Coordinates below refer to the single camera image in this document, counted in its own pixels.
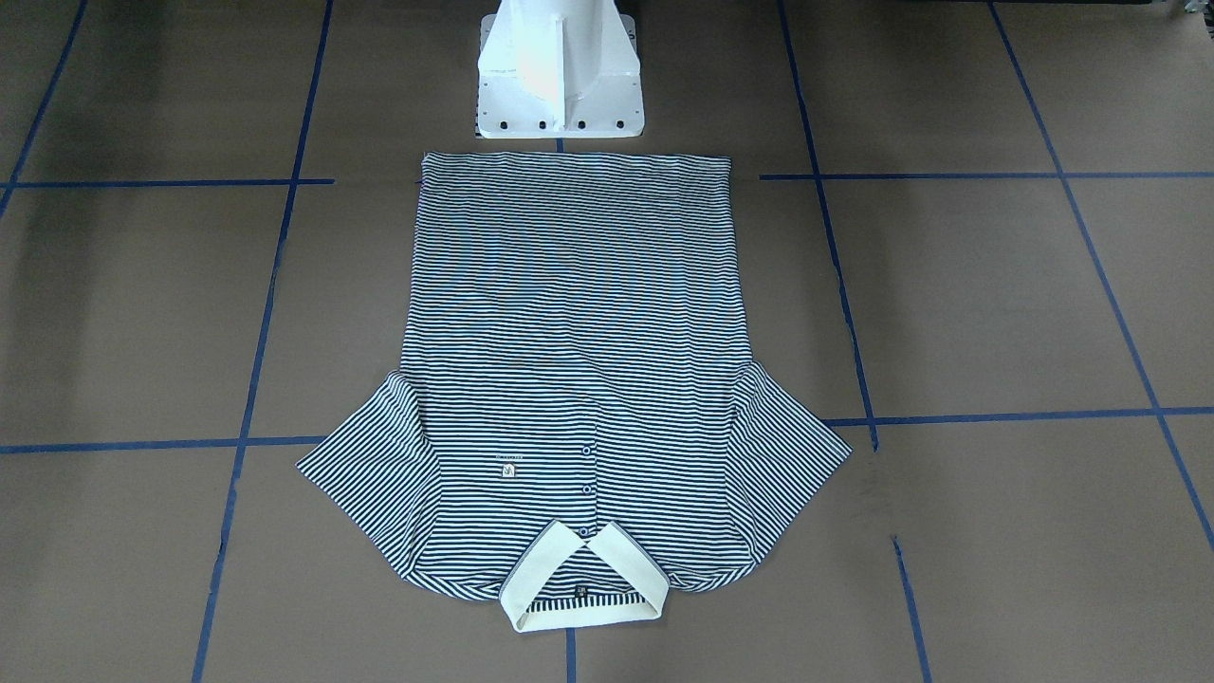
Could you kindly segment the blue white striped polo shirt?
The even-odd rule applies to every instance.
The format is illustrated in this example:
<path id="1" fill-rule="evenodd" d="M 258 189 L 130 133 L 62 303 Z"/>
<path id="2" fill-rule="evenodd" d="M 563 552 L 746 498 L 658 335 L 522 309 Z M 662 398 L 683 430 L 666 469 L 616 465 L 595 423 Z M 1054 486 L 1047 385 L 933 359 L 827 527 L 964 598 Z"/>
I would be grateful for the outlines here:
<path id="1" fill-rule="evenodd" d="M 297 469 L 405 584 L 516 632 L 663 617 L 852 451 L 744 301 L 727 158 L 429 153 L 398 365 Z"/>

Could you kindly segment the brown table cover mat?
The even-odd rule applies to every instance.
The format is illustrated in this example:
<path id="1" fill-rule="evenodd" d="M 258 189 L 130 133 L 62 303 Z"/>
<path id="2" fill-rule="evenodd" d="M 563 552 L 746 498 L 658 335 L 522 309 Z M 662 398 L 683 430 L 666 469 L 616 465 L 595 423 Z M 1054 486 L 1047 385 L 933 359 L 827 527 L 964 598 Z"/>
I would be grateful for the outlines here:
<path id="1" fill-rule="evenodd" d="M 641 138 L 482 141 L 495 8 L 2 4 L 5 682 L 1212 679 L 1198 16 L 625 1 Z M 756 355 L 853 445 L 750 577 L 517 634 L 299 476 L 429 150 L 732 159 Z"/>

